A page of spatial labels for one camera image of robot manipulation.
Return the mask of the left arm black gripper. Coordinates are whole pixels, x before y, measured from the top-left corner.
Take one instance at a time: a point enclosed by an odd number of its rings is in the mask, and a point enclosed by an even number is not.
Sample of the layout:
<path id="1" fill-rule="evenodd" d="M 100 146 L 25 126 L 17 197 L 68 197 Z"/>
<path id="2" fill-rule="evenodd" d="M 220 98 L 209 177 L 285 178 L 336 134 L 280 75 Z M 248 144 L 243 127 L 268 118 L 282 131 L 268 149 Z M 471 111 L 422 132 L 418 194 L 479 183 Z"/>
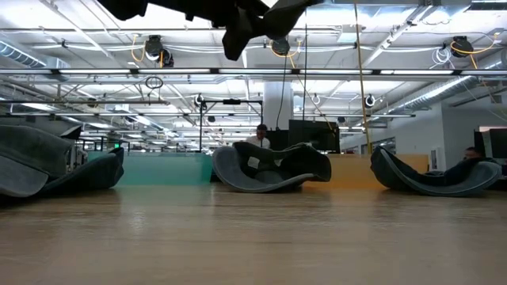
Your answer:
<path id="1" fill-rule="evenodd" d="M 188 21 L 200 17 L 226 25 L 222 38 L 227 59 L 237 61 L 250 39 L 258 36 L 258 18 L 271 39 L 286 37 L 301 15 L 318 0 L 278 0 L 271 8 L 262 0 L 158 0 L 158 5 L 181 12 Z"/>

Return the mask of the dark grey cloth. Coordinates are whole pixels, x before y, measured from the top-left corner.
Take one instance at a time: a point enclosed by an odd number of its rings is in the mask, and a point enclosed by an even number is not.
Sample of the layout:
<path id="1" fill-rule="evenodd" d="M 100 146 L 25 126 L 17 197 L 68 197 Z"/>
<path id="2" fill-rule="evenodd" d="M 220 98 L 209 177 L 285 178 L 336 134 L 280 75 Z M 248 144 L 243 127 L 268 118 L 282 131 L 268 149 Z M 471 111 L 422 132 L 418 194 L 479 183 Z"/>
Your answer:
<path id="1" fill-rule="evenodd" d="M 328 182 L 332 177 L 330 159 L 305 143 L 270 150 L 235 142 L 215 150 L 212 164 L 224 184 L 244 193 L 285 191 L 306 181 Z"/>

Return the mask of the long ceiling light bar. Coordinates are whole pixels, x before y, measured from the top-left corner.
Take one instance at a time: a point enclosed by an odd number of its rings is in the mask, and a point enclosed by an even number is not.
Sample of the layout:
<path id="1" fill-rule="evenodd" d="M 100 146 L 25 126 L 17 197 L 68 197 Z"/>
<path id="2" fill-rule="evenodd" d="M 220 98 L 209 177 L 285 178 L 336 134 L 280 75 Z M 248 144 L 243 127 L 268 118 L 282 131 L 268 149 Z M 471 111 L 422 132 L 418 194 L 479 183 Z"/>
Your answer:
<path id="1" fill-rule="evenodd" d="M 261 68 L 176 68 L 176 69 L 0 69 L 0 74 L 35 74 L 35 75 L 63 75 L 63 74 L 107 74 L 107 75 L 166 75 L 166 74 L 237 74 L 237 75 L 408 75 L 408 76 L 459 76 L 464 70 L 381 70 L 381 69 L 261 69 Z M 494 71 L 474 70 L 486 76 L 507 76 L 504 70 Z"/>

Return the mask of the person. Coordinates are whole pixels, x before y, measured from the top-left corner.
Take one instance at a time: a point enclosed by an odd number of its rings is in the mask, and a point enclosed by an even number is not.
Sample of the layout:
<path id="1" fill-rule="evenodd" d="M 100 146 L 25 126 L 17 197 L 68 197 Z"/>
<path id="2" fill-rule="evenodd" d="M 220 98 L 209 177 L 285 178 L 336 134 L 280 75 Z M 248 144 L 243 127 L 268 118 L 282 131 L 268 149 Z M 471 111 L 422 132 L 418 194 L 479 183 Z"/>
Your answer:
<path id="1" fill-rule="evenodd" d="M 265 124 L 259 124 L 256 129 L 256 135 L 250 136 L 246 139 L 246 141 L 255 146 L 259 146 L 261 148 L 269 149 L 271 143 L 269 139 L 266 137 L 267 127 Z"/>
<path id="2" fill-rule="evenodd" d="M 479 159 L 479 158 L 484 158 L 484 154 L 482 153 L 481 150 L 477 149 L 474 146 L 468 147 L 464 151 L 464 157 L 463 157 L 464 160 Z"/>

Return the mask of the black monitor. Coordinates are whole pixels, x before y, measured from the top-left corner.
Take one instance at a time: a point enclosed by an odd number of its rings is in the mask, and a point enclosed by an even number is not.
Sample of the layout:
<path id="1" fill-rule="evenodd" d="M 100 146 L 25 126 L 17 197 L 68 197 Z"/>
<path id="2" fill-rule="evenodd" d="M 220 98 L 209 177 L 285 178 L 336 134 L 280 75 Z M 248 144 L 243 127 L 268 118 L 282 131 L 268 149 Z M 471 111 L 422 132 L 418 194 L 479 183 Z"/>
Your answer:
<path id="1" fill-rule="evenodd" d="M 289 147 L 288 130 L 267 131 L 265 136 L 271 150 L 284 150 Z"/>
<path id="2" fill-rule="evenodd" d="M 507 128 L 487 128 L 474 132 L 475 148 L 487 158 L 507 165 Z"/>
<path id="3" fill-rule="evenodd" d="M 316 150 L 340 152 L 339 128 L 335 123 L 290 120 L 288 141 L 290 145 L 310 143 Z"/>

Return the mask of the orange plastic bin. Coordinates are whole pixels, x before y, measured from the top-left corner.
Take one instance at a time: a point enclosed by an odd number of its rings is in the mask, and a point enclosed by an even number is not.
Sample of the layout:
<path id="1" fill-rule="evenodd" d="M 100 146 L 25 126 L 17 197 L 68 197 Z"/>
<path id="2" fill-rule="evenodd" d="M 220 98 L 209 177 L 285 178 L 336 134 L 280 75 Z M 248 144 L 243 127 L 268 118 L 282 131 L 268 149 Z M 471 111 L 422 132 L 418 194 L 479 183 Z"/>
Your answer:
<path id="1" fill-rule="evenodd" d="M 368 154 L 328 154 L 331 163 L 329 182 L 307 181 L 305 192 L 373 191 L 386 189 L 371 171 L 371 156 Z"/>

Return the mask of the teal plastic bin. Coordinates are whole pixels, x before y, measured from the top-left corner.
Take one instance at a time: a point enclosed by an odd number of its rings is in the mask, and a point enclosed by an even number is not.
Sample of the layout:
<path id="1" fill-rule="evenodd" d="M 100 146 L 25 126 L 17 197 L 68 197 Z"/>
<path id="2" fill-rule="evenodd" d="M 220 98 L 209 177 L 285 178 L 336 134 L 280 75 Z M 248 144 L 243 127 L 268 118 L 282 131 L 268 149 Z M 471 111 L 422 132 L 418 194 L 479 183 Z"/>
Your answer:
<path id="1" fill-rule="evenodd" d="M 202 185 L 210 182 L 212 157 L 201 153 L 141 153 L 124 155 L 119 186 Z"/>

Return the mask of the black stand frame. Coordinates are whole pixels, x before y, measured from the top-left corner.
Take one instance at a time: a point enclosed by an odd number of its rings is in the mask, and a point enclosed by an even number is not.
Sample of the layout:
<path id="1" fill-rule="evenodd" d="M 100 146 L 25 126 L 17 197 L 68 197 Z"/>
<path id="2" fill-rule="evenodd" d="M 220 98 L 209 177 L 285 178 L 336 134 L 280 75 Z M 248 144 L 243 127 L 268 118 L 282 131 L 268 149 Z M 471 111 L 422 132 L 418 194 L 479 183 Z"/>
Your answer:
<path id="1" fill-rule="evenodd" d="M 222 104 L 222 105 L 241 105 L 241 104 L 247 104 L 254 112 L 260 117 L 261 123 L 264 123 L 264 107 L 263 107 L 263 101 L 259 100 L 241 100 L 241 99 L 223 99 L 223 100 L 205 100 L 201 99 L 199 103 L 199 152 L 201 153 L 203 151 L 202 143 L 203 143 L 203 118 L 205 115 L 211 111 L 215 105 Z M 253 104 L 259 104 L 260 105 L 260 111 L 258 111 Z"/>

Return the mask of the silver ventilation duct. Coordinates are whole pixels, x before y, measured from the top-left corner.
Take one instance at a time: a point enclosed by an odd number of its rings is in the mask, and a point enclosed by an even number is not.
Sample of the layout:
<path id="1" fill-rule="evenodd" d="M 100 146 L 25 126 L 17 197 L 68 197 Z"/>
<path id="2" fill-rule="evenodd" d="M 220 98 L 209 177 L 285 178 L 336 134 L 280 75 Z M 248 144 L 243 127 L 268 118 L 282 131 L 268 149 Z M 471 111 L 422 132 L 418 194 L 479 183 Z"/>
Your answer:
<path id="1" fill-rule="evenodd" d="M 70 67 L 70 65 L 61 58 L 37 55 L 35 52 L 23 49 L 20 45 L 10 43 L 7 40 L 0 40 L 0 56 L 32 69 L 59 69 Z"/>
<path id="2" fill-rule="evenodd" d="M 507 47 L 481 60 L 478 63 L 478 68 L 480 70 L 493 70 L 494 75 L 497 75 L 497 70 L 504 70 L 507 75 Z M 476 86 L 479 84 L 479 79 L 485 76 L 486 74 L 478 73 L 474 70 L 464 70 L 459 76 L 446 82 L 433 83 L 419 89 L 410 94 L 405 101 L 400 100 L 396 104 L 391 105 L 385 113 L 395 114 L 403 112 L 406 109 L 416 111 L 420 108 L 428 107 Z"/>

